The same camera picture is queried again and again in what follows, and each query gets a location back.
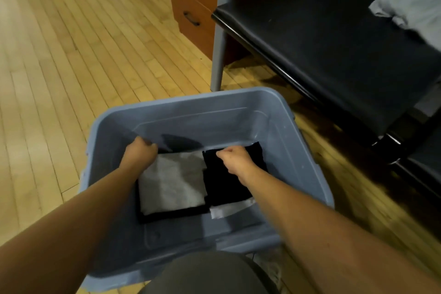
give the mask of wooden floor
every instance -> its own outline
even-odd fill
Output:
[[[0,37],[0,244],[75,195],[107,108],[209,92],[211,62],[179,33],[170,0],[0,0]],[[441,278],[436,209],[256,60],[225,72],[224,90],[282,93],[337,210]],[[294,292],[289,253],[283,264]]]

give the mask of gray metal chair leg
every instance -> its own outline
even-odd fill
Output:
[[[218,5],[225,4],[231,0],[218,0]],[[213,64],[211,68],[211,90],[213,92],[221,89],[222,72],[223,72],[223,56],[225,55],[226,33],[218,25],[214,32],[213,45]]]
[[[219,26],[216,25],[214,32],[214,45],[213,45],[213,64],[211,67],[211,85],[212,92],[221,90],[222,73],[223,73],[223,56],[225,55],[225,42],[227,34]]]

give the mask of person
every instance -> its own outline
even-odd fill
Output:
[[[1,246],[0,293],[75,293],[97,246],[157,152],[157,145],[138,136],[116,170]],[[231,146],[217,155],[251,191],[320,292],[441,293],[436,280],[394,249],[259,169],[245,148]],[[169,264],[145,292],[275,293],[262,273],[241,256],[201,252]]]

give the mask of person's left hand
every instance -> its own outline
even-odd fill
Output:
[[[141,174],[152,165],[157,156],[157,144],[151,144],[144,141],[142,137],[136,136],[135,140],[126,147],[119,168],[136,170],[138,174]]]

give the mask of person's right arm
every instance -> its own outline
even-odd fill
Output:
[[[218,152],[324,294],[441,293],[434,279],[333,209],[258,168],[244,147]]]

